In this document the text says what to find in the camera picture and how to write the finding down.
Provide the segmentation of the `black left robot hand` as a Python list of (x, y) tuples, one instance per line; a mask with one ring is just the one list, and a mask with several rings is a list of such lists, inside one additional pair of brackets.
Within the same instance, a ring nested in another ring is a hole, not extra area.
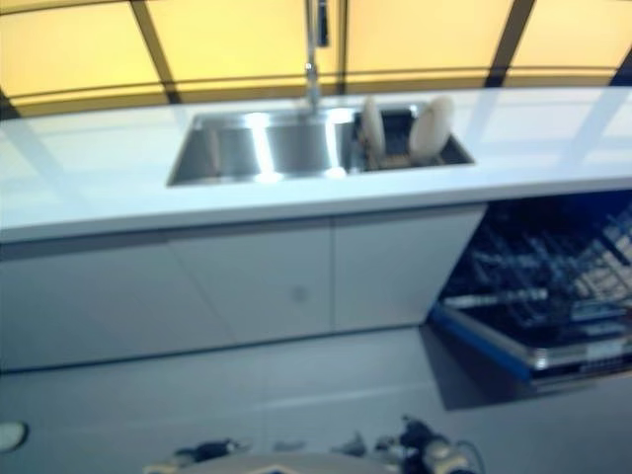
[(174, 457), (181, 463), (199, 463), (248, 450), (251, 443), (234, 438), (202, 442), (194, 447), (178, 449)]

